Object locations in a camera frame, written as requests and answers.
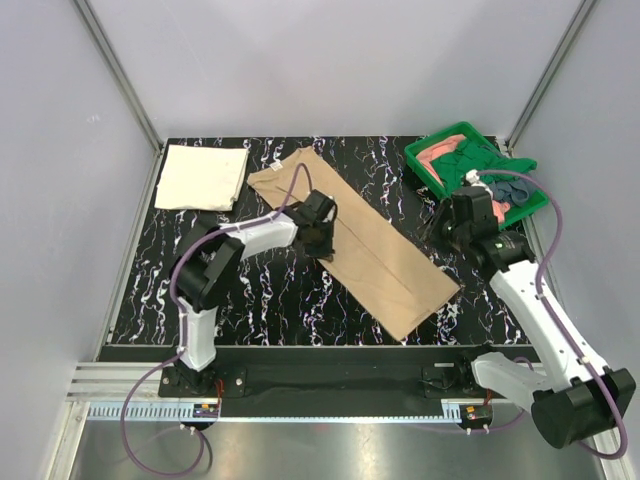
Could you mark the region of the beige t-shirt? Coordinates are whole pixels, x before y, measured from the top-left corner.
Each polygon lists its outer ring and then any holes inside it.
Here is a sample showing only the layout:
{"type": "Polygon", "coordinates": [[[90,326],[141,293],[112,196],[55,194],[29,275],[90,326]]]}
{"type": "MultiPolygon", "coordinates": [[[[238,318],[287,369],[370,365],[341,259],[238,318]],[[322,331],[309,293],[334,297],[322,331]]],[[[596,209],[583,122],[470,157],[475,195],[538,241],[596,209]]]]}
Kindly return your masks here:
{"type": "Polygon", "coordinates": [[[459,286],[310,147],[297,149],[277,169],[250,174],[247,183],[278,207],[301,164],[308,167],[313,187],[332,196],[338,206],[335,253],[322,265],[391,337],[404,339],[451,300],[459,286]]]}

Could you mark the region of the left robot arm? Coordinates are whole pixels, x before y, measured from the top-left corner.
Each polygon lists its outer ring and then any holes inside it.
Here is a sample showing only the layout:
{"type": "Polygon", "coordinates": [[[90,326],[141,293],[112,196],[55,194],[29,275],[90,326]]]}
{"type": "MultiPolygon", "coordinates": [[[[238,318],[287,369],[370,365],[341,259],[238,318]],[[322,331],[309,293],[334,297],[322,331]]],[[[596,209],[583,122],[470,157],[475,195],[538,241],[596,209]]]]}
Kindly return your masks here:
{"type": "Polygon", "coordinates": [[[170,296],[179,311],[177,354],[185,366],[181,384],[196,396],[215,386],[215,331],[240,263],[278,248],[296,246],[313,259],[331,261],[338,206],[317,190],[302,202],[243,222],[201,224],[185,236],[170,277],[170,296]]]}

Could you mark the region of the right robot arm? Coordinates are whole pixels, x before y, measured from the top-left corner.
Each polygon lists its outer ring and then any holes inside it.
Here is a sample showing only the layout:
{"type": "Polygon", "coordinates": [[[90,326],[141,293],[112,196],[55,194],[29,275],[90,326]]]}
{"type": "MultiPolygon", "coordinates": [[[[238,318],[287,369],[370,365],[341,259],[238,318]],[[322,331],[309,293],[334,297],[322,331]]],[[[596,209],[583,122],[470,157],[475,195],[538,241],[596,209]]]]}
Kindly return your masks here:
{"type": "Polygon", "coordinates": [[[612,369],[579,334],[543,281],[526,237],[500,229],[489,190],[457,189],[441,202],[427,232],[484,275],[544,368],[536,373],[481,345],[458,356],[443,387],[470,397],[482,390],[501,395],[528,412],[543,439],[557,449],[617,429],[620,445],[612,456],[620,458],[628,446],[623,416],[636,382],[627,369],[612,369]]]}

